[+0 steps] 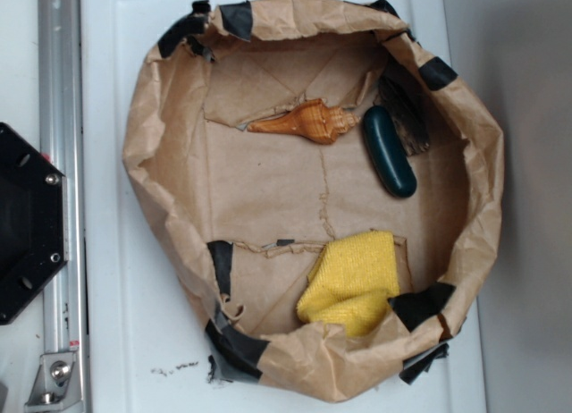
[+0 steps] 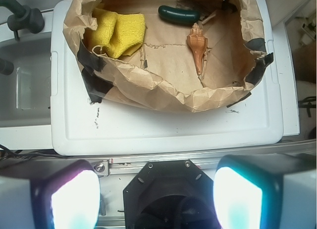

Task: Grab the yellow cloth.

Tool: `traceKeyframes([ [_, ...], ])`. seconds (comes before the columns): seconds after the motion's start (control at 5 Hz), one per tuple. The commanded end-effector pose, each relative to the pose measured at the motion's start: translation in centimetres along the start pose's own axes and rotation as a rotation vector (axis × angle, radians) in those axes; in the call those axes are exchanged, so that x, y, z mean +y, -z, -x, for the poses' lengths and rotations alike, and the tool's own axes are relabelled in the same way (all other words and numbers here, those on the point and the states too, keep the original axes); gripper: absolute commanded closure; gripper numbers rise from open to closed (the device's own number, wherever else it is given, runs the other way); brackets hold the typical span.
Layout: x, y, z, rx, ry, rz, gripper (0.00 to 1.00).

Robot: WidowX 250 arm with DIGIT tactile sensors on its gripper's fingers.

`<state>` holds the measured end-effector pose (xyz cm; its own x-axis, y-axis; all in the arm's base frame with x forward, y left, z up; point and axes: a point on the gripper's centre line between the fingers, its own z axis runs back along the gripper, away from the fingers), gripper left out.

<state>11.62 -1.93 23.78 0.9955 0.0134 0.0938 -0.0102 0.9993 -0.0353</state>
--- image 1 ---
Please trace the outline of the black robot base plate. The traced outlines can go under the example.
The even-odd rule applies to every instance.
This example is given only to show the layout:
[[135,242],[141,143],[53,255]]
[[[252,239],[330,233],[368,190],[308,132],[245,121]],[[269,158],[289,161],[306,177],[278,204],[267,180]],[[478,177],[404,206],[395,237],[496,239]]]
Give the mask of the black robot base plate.
[[1,324],[9,325],[66,264],[64,181],[1,124]]

